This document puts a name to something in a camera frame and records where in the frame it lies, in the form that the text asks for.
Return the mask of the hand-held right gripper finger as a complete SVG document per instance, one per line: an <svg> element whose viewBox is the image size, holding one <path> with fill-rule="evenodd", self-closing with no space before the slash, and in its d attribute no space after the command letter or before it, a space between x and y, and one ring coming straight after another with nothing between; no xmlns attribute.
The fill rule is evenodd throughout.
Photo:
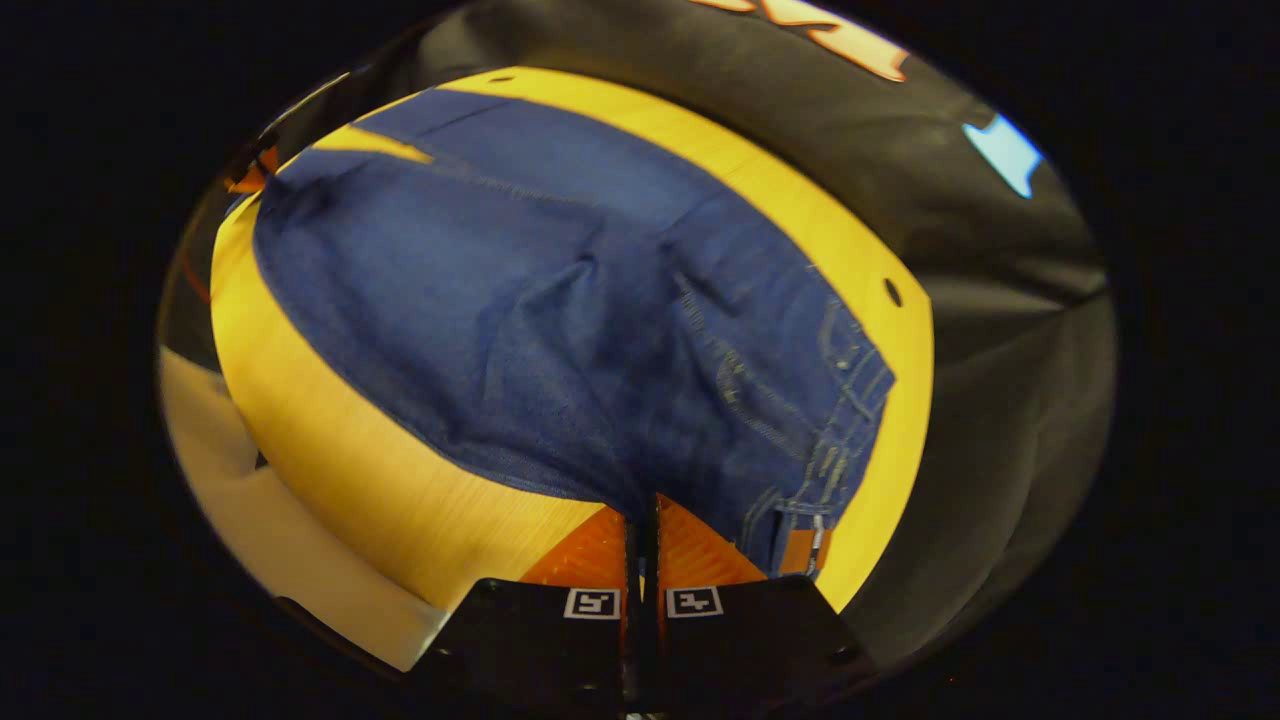
<svg viewBox="0 0 1280 720"><path fill-rule="evenodd" d="M869 687L876 661L814 580L768 578L655 495L644 659L660 711L823 711Z"/></svg>
<svg viewBox="0 0 1280 720"><path fill-rule="evenodd" d="M444 708L625 708L635 691L636 534L602 509L515 580L477 580L412 670Z"/></svg>

